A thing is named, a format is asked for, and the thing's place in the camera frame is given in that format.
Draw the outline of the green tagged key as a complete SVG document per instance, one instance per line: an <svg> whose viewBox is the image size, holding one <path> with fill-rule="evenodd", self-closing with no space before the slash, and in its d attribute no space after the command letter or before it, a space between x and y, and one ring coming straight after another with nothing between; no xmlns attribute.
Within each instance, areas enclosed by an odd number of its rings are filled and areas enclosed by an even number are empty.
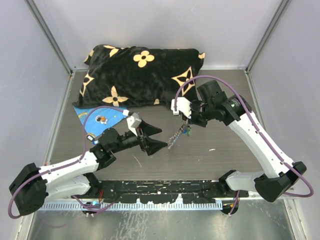
<svg viewBox="0 0 320 240"><path fill-rule="evenodd" d="M187 129L186 129L186 135L188 137L192 135L192 128L190 126L188 126Z"/></svg>

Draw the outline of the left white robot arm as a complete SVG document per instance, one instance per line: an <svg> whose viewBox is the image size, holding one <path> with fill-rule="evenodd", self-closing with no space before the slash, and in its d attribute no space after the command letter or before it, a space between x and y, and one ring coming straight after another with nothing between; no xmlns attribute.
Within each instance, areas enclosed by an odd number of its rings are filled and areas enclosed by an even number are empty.
<svg viewBox="0 0 320 240"><path fill-rule="evenodd" d="M8 215L18 219L64 197L97 197L100 185L94 172L111 165L116 160L115 153L132 147L139 146L149 156L167 147L166 142L151 138L161 132L161 128L145 121L122 135L115 128L107 128L98 143L80 156L47 166L36 166L33 162L25 165L9 186Z"/></svg>

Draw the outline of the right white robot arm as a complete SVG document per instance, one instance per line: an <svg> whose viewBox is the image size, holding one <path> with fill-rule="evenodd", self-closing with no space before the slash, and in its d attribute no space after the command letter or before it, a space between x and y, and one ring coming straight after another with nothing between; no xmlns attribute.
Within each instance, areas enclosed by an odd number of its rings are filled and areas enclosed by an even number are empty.
<svg viewBox="0 0 320 240"><path fill-rule="evenodd" d="M216 80L197 88L201 100L178 97L171 103L172 111L183 113L191 123L205 127L210 120L223 122L246 144L262 167L258 172L230 170L219 178L219 191L231 197L236 191L257 192L272 203L286 194L306 172L306 165L293 161L271 139L260 125L255 113L243 97L227 97Z"/></svg>

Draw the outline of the blue cartoon cloth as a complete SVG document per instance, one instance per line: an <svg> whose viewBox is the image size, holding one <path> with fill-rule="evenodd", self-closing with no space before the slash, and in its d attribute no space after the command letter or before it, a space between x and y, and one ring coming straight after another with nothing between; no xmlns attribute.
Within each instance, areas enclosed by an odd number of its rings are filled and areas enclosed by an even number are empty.
<svg viewBox="0 0 320 240"><path fill-rule="evenodd" d="M85 136L90 135L93 138L98 137L107 128L112 128L126 118L122 111L126 107L99 108L95 110L87 119L84 127Z"/></svg>

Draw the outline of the black floral plush pillow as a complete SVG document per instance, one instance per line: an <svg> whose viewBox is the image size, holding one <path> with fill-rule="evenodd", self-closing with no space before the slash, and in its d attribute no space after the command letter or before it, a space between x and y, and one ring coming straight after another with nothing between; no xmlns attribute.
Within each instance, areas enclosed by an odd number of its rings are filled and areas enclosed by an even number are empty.
<svg viewBox="0 0 320 240"><path fill-rule="evenodd" d="M141 46L95 46L84 60L87 73L73 106L171 106L176 92L197 100L195 82L205 53L194 48L159 49Z"/></svg>

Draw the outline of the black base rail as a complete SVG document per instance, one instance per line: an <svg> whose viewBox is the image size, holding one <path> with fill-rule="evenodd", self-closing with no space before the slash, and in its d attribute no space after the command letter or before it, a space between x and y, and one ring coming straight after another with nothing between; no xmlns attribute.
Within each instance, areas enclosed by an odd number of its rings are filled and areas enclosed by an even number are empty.
<svg viewBox="0 0 320 240"><path fill-rule="evenodd" d="M236 195L236 191L212 180L103 180L77 197L101 197L108 203L133 204L139 200L142 204L172 204L181 196L183 204L208 204L218 198L233 199Z"/></svg>

